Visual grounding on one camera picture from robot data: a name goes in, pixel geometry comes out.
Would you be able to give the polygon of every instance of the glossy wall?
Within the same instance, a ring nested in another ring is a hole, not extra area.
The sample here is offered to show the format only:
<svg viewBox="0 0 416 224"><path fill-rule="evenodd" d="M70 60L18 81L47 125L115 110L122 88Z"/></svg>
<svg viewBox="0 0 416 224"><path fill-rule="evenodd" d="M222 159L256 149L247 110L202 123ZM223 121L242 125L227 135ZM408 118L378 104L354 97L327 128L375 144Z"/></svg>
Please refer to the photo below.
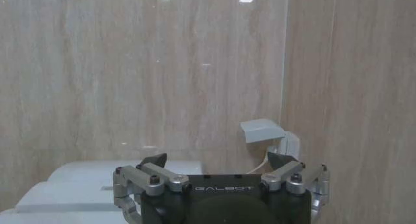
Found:
<svg viewBox="0 0 416 224"><path fill-rule="evenodd" d="M290 0L283 126L326 162L320 223L416 223L416 0Z"/></svg>
<svg viewBox="0 0 416 224"><path fill-rule="evenodd" d="M64 163L246 172L279 121L287 0L0 0L0 210Z"/></svg>

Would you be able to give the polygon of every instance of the beige marble panel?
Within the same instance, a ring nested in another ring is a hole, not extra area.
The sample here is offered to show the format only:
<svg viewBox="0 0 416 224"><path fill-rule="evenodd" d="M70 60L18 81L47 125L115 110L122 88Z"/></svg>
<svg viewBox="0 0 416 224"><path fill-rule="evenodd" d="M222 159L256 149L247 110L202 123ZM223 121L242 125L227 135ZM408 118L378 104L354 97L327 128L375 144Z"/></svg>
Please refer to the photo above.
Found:
<svg viewBox="0 0 416 224"><path fill-rule="evenodd" d="M283 125L332 171L322 223L416 220L416 0L290 0Z"/></svg>
<svg viewBox="0 0 416 224"><path fill-rule="evenodd" d="M0 0L0 210L71 160L250 170L239 123L280 119L286 18L287 0Z"/></svg>

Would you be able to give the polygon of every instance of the black screw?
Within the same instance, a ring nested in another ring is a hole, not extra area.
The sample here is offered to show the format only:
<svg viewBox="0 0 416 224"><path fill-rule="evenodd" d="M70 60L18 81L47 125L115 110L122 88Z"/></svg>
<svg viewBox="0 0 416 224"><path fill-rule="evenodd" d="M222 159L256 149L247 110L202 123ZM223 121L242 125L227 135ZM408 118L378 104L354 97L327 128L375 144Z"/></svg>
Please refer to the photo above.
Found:
<svg viewBox="0 0 416 224"><path fill-rule="evenodd" d="M291 177L291 180L296 183L302 182L302 175L300 174L294 174Z"/></svg>
<svg viewBox="0 0 416 224"><path fill-rule="evenodd" d="M268 184L260 183L259 184L259 189L260 189L262 193L267 193L268 192Z"/></svg>
<svg viewBox="0 0 416 224"><path fill-rule="evenodd" d="M116 168L116 174L120 174L123 167Z"/></svg>
<svg viewBox="0 0 416 224"><path fill-rule="evenodd" d="M158 175L152 175L151 178L150 178L150 184L151 185L156 185L160 183L160 178Z"/></svg>
<svg viewBox="0 0 416 224"><path fill-rule="evenodd" d="M192 190L192 184L187 184L182 188L183 193L188 193L191 190Z"/></svg>

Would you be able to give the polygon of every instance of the metal linkage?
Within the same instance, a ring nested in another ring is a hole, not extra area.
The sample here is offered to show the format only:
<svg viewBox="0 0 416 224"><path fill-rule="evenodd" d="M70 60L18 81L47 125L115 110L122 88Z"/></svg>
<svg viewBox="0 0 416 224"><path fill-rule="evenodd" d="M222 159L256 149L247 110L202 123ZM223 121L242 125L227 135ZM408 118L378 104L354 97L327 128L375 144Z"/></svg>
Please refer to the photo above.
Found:
<svg viewBox="0 0 416 224"><path fill-rule="evenodd" d="M291 161L274 172L263 174L262 183L266 185L267 190L271 192L279 191L282 183L292 174L300 172L302 169L303 164L298 161Z"/></svg>
<svg viewBox="0 0 416 224"><path fill-rule="evenodd" d="M174 192L186 192L191 188L190 178L187 175L176 174L167 169L159 167L154 163L146 163L142 170L148 174L158 175Z"/></svg>
<svg viewBox="0 0 416 224"><path fill-rule="evenodd" d="M287 178L287 190L292 194L312 194L312 222L330 202L330 171L326 165L303 170Z"/></svg>

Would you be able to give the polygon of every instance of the wall tile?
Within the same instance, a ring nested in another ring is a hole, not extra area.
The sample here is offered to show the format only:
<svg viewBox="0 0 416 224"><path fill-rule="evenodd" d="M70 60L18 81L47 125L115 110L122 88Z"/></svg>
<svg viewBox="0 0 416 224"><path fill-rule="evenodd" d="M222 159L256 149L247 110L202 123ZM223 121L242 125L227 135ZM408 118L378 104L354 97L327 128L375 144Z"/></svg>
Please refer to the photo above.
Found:
<svg viewBox="0 0 416 224"><path fill-rule="evenodd" d="M280 119L286 18L287 0L0 0L2 181L31 168L0 209L71 160L262 161L239 123Z"/></svg>
<svg viewBox="0 0 416 224"><path fill-rule="evenodd" d="M320 223L415 221L416 0L290 0L283 126L332 172Z"/></svg>

